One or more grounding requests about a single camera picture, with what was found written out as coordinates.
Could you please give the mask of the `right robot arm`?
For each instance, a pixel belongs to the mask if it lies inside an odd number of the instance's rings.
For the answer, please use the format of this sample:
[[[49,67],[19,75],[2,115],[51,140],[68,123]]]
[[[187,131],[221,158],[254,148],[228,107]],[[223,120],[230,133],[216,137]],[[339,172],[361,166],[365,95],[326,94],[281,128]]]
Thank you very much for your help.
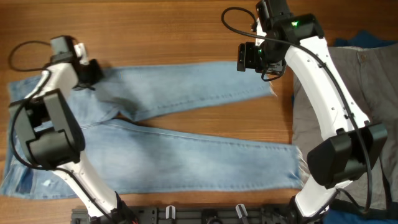
[[[289,223],[314,222],[349,184],[371,175],[387,131],[355,103],[314,15],[295,16],[285,1],[259,1],[252,18],[252,42],[239,46],[237,69],[253,69],[270,82],[291,68],[320,126],[323,141],[307,155],[310,177],[286,213]]]

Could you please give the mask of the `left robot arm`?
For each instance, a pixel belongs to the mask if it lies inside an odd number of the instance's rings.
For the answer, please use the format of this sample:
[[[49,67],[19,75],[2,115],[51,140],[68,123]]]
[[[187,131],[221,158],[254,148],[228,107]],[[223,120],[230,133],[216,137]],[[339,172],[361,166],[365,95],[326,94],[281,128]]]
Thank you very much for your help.
[[[23,154],[12,152],[21,164],[64,180],[85,204],[90,223],[138,223],[136,214],[88,160],[83,131],[67,103],[73,89],[90,88],[102,77],[95,59],[43,68],[34,89],[9,105],[9,142],[20,143]]]

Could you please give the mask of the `light blue jeans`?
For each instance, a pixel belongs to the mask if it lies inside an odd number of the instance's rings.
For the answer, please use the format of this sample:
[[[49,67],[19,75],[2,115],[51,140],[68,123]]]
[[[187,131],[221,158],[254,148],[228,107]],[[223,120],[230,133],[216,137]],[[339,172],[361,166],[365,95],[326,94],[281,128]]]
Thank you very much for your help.
[[[180,111],[273,93],[233,62],[114,67],[68,105],[99,176],[119,194],[302,187],[298,147],[138,126]]]

